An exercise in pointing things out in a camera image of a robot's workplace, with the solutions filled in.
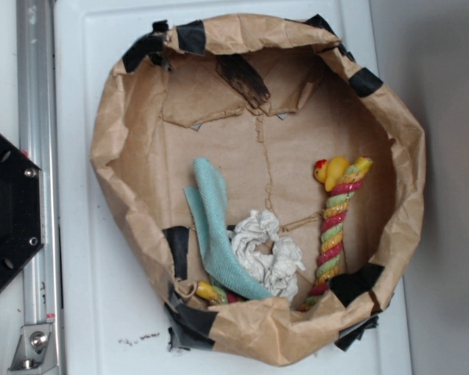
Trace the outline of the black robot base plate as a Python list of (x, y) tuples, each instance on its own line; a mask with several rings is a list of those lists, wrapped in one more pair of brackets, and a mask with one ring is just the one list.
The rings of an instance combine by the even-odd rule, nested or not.
[(0, 293), (43, 246), (41, 170), (0, 134)]

